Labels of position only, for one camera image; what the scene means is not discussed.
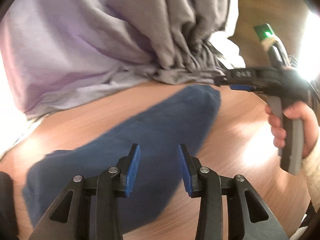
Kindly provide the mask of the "person's right hand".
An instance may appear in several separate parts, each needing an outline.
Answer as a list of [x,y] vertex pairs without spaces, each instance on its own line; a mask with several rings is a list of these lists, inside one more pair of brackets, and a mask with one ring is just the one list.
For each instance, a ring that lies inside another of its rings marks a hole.
[[[271,133],[274,136],[274,146],[284,148],[287,132],[281,127],[280,119],[273,114],[269,105],[265,107],[268,115],[268,123],[271,125]],[[305,159],[314,149],[318,137],[319,126],[314,111],[304,102],[296,102],[283,111],[289,119],[302,119],[304,125],[304,147],[302,158]]]

